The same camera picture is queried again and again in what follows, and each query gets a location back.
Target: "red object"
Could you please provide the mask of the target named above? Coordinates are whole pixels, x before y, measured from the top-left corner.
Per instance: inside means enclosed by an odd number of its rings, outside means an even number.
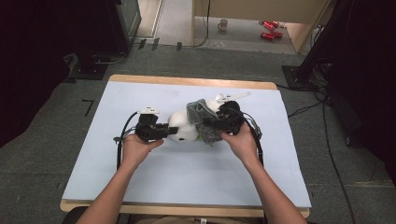
[[[275,30],[275,26],[269,21],[264,21],[262,25],[270,31]]]
[[[282,38],[283,34],[281,32],[271,32],[271,35],[273,35],[275,38]]]
[[[273,34],[267,34],[265,32],[262,32],[262,38],[263,39],[273,40],[275,38],[275,36]]]
[[[278,21],[270,21],[270,22],[271,22],[271,24],[273,26],[275,26],[275,28],[279,27],[279,22]]]

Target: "table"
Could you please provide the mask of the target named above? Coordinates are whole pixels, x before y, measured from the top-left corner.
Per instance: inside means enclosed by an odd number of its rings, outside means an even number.
[[[134,107],[137,110],[142,105],[148,106],[148,102],[154,102],[158,96],[173,96],[176,99],[184,99],[191,95],[195,97],[196,92],[205,96],[212,95],[213,92],[241,90],[250,90],[253,97],[250,101],[248,99],[245,102],[240,100],[239,104],[244,106],[243,108],[260,106],[260,104],[256,104],[257,99],[262,98],[258,92],[265,91],[268,94],[280,97],[276,85],[267,82],[183,77],[112,76],[107,83],[104,95],[93,118],[92,126],[78,155],[78,160],[61,201],[61,209],[70,211],[78,206],[88,206],[107,184],[111,176],[114,175],[117,153],[116,146],[111,139],[114,134],[114,136],[119,134],[125,120],[134,112],[131,111],[131,108]],[[163,102],[163,99],[157,99],[156,103],[160,105],[160,101]],[[172,105],[184,105],[186,103],[188,102],[172,101]],[[165,106],[162,106],[161,109],[158,122],[166,122],[166,117],[170,115],[168,112],[175,111],[175,109],[171,108],[169,110]],[[275,113],[275,110],[268,107],[264,112],[251,111],[249,114],[253,118],[257,118],[260,113],[268,114],[266,111],[269,114]],[[286,117],[286,111],[280,115],[275,113],[267,119],[283,117]],[[282,127],[285,125],[282,125],[279,121],[276,126]],[[270,134],[267,135],[267,139],[261,140],[263,146],[267,148],[264,150],[264,163],[267,163],[268,173],[272,175],[281,188],[283,186],[283,190],[286,190],[285,193],[289,194],[289,197],[290,195],[291,198],[294,196],[293,192],[288,192],[289,189],[285,187],[288,185],[293,185],[292,190],[296,191],[294,194],[298,195],[297,197],[304,195],[302,199],[297,201],[302,201],[304,206],[300,206],[299,209],[304,217],[308,217],[309,197],[299,169],[288,122],[286,126],[289,127],[286,132],[289,137],[285,137],[281,142],[272,142],[275,138],[270,133],[264,132],[264,135]],[[242,163],[228,149],[228,146],[225,147],[224,144],[224,142],[217,142],[214,146],[208,147],[199,141],[176,143],[170,139],[165,139],[161,149],[153,150],[134,173],[120,212],[206,217],[262,217],[261,202],[248,173]],[[279,158],[273,158],[275,154],[279,153],[277,150],[270,149],[273,144],[284,144],[284,148],[291,155],[290,160],[287,158],[284,160],[287,167],[296,166],[296,169],[291,172],[292,176],[288,172],[283,174],[285,177],[271,174],[274,171],[274,168],[271,168],[271,163],[275,166],[282,166],[279,162],[271,162],[279,160]],[[161,169],[156,169],[152,173],[153,167],[159,164]],[[191,170],[193,175],[186,174],[185,170]],[[289,181],[295,176],[296,182],[282,183],[282,179]],[[219,180],[219,178],[222,178],[221,183],[211,181]],[[175,183],[180,179],[185,181],[180,181],[181,185]]]
[[[207,15],[208,2],[193,0],[193,34],[194,17]],[[211,0],[210,17],[287,22],[291,43],[300,52],[315,27],[327,23],[334,5],[335,0]]]

